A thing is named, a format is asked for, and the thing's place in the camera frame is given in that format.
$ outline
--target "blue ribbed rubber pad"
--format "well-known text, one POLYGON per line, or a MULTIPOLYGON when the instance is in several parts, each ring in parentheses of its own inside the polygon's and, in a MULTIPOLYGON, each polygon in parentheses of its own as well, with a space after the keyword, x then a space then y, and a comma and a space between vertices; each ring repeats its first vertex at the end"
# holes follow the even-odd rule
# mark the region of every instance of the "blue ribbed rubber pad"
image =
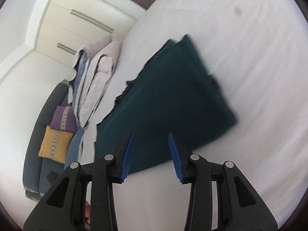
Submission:
POLYGON ((177 145, 175 143, 172 133, 169 134, 169 148, 170 148, 175 172, 177 174, 177 178, 180 179, 180 182, 183 182, 184 176, 183 176, 183 170, 182 170, 183 168, 182 161, 181 161, 179 152, 177 150, 177 145))
POLYGON ((126 146, 124 156, 123 156, 123 160, 122 160, 122 169, 121 169, 121 175, 120 175, 120 180, 122 182, 124 182, 129 172, 131 158, 133 157, 134 144, 135 144, 135 136, 134 136, 134 133, 131 133, 127 146, 126 146))

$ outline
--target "white blanket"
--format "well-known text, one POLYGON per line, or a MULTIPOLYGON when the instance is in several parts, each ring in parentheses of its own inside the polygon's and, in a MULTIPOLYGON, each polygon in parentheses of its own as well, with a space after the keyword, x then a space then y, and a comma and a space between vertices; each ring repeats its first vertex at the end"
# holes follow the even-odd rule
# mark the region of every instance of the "white blanket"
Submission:
MULTIPOLYGON (((169 38, 187 33, 239 119, 195 152, 211 162, 233 161, 281 226, 308 187, 308 25, 294 0, 157 0, 123 43, 81 161, 93 161, 95 124, 125 82, 169 38)), ((128 176, 114 185, 119 230, 183 230, 189 191, 172 162, 128 176)))

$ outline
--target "mattress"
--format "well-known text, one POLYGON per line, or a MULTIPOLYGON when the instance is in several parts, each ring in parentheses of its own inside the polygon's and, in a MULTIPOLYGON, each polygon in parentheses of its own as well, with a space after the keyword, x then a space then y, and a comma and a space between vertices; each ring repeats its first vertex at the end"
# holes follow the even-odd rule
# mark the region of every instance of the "mattress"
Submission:
MULTIPOLYGON (((308 187, 308 25, 294 0, 157 0, 124 40, 85 133, 81 163, 93 162, 96 124, 125 82, 168 39, 185 34, 239 120, 195 153, 210 162, 233 161, 281 226, 308 187)), ((119 230, 184 229, 189 192, 171 161, 129 176, 114 185, 119 230)))

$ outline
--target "blanket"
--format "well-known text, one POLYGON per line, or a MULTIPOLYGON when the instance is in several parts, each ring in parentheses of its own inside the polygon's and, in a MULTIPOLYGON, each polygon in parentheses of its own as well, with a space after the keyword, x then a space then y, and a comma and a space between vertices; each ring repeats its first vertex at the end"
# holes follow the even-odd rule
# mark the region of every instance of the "blanket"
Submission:
POLYGON ((190 38, 169 40, 144 66, 97 125, 95 160, 135 134, 130 173, 170 157, 168 134, 195 149, 215 140, 236 123, 218 83, 203 66, 190 38))

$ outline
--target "gray sofa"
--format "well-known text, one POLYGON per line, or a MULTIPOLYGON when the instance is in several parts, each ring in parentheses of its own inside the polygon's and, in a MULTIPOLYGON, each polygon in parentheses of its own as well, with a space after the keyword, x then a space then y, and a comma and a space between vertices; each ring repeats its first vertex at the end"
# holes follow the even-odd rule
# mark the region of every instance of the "gray sofa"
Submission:
POLYGON ((56 161, 38 157, 39 150, 44 139, 47 125, 50 125, 54 112, 59 105, 67 106, 68 83, 59 83, 47 99, 44 107, 35 123, 23 168, 23 185, 26 190, 26 197, 39 201, 47 192, 50 183, 47 175, 61 174, 64 164, 56 161))

